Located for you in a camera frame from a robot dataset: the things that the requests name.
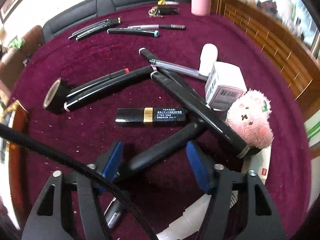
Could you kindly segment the black gold lipstick tube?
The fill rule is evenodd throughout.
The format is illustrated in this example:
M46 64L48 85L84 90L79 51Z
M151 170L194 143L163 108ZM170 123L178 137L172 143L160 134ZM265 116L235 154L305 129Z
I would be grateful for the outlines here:
M186 110L181 107L119 108L115 122L119 125L178 125L188 121Z

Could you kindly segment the black marker pink cap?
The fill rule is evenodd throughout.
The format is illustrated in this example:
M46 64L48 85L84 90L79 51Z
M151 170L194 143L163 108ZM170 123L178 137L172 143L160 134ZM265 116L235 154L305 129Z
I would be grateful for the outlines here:
M71 112L81 105L85 105L87 102L91 101L95 96L106 95L114 93L116 88L130 86L134 82L140 82L145 80L156 68L151 65L133 70L129 73L123 74L118 77L114 77L110 80L104 81L102 84L90 88L72 99L67 100L63 108L67 112Z

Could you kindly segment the black tape roll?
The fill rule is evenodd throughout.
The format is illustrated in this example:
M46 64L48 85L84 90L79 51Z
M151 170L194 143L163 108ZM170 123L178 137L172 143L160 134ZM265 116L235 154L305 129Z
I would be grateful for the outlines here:
M48 90L43 101L43 108L53 114L62 113L63 105L70 91L71 87L62 78L58 78Z

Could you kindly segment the clear ballpoint pen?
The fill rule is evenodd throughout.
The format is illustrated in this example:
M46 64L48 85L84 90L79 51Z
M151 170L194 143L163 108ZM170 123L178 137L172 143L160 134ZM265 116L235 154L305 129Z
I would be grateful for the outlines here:
M166 61L156 60L156 59L149 60L149 63L152 66L155 66L157 68L171 70L173 72L181 73L181 74L191 76L191 77L203 80L203 81L208 80L208 76L204 76L204 75L200 74L200 72L198 70L191 69L191 68L179 65L179 64L174 64L171 62L166 62Z

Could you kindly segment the white cosmetic tube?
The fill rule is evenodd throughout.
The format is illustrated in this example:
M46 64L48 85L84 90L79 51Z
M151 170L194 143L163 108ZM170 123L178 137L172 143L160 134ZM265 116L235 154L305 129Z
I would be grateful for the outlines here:
M158 239L185 239L193 233L198 232L204 220L210 200L211 195L204 194L191 206L186 208L181 217L171 222L166 229L158 233Z

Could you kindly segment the long black marker white caps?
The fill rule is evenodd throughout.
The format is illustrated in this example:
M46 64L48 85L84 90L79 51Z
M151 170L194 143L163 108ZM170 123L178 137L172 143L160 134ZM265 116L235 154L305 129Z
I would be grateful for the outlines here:
M228 141L236 149L236 156L239 159L254 153L254 148L251 148L225 121L207 107L204 99L178 74L161 70L152 72L150 76L168 94L191 111L212 133Z

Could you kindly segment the burgundy bedspread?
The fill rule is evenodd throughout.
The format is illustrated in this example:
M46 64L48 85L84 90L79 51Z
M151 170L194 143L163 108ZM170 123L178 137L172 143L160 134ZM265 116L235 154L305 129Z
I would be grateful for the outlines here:
M221 15L192 15L190 6L180 4L179 15L149 18L149 6L144 5L74 26L40 46L16 82L10 103L19 100L28 111L30 137L86 164L119 140L124 143L123 161L127 162L180 127L168 124L121 127L114 121L117 109L179 106L174 98L149 75L147 80L118 93L55 115L42 107L50 86L59 77L78 86L122 68L133 71L144 67L148 64L138 53L142 47L161 60L198 69L203 45L213 43L219 51L218 60L238 66L247 87L261 91L271 101L269 121L274 140L265 185L290 239L306 219L311 190L311 155L299 105L278 67L243 30ZM108 35L105 31L79 42L68 39L82 26L100 18L117 17L122 20L121 27L163 22L184 24L186 30L160 30L159 38ZM138 192L134 191L131 201L157 233L203 195L185 148L141 175Z

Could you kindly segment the white barcode medicine box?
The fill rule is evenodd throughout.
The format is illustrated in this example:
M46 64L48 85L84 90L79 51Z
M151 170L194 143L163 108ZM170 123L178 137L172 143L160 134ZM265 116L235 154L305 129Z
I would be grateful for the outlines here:
M247 92L240 68L216 61L205 85L206 104L216 111L225 111Z

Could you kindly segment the white gold-rimmed storage box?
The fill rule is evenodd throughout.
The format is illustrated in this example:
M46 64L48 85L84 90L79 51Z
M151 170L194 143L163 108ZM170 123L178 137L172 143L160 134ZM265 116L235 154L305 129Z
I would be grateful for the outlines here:
M28 112L15 100L1 113L1 208L17 230L26 224L29 204L25 193L25 150L17 143L27 129Z

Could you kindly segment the small white bottle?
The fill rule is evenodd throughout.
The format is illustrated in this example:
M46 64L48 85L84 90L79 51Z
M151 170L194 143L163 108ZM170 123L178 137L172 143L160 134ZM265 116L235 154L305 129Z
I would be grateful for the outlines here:
M218 49L214 44L207 43L203 46L200 55L199 74L209 76L214 63L217 61Z

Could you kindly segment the thin black pen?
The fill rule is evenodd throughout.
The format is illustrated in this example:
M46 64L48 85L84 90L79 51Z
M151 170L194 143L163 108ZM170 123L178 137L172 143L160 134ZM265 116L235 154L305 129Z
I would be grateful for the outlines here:
M90 24L90 25L88 25L88 26L86 26L86 27L84 27L84 28L82 28L82 29L79 29L79 30L73 32L68 39L69 39L69 40L72 40L72 39L76 38L79 34L84 33L84 32L86 32L86 31L88 31L88 30L91 30L91 29L93 29L93 28L95 28L95 27L98 27L98 26L100 26L100 25L102 25L102 24L104 24L104 23L107 23L108 21L109 21L109 19L107 18L107 19L104 19L104 20L102 20L102 21L99 21L99 22L95 22L95 23L93 23L93 24Z

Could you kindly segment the black marker gold cap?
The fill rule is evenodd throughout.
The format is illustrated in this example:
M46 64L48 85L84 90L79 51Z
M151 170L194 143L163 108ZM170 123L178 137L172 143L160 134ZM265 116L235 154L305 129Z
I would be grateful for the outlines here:
M107 29L110 29L110 28L114 28L114 27L119 26L119 25L121 25L121 18L118 17L118 18L116 18L114 20L102 23L100 25L97 25L94 28L91 28L91 29L89 29L87 31L84 31L83 33L80 33L80 34L76 35L75 40L76 41L83 40L84 38L86 38L88 36L91 36L93 34L99 33L101 31L104 31L104 30L107 30Z

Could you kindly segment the grey black pen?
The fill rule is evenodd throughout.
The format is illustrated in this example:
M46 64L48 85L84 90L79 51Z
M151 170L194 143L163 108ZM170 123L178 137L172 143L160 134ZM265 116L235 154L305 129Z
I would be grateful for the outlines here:
M181 24L145 24L145 25L133 25L128 26L129 29L174 29L185 30L185 25Z

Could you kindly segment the key bunch black fob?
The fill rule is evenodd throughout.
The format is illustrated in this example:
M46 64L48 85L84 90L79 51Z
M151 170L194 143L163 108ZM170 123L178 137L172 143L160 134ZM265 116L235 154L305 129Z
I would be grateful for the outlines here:
M164 17L165 15L178 15L180 13L175 7L154 6L148 11L150 17Z

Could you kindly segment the black leather headboard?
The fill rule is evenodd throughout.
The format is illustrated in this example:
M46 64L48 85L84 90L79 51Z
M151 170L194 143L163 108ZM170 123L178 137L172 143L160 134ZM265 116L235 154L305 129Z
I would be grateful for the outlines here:
M157 1L159 0L85 0L59 13L44 24L42 28L44 42L52 40L67 29L87 20ZM170 1L179 3L191 2L191 0Z

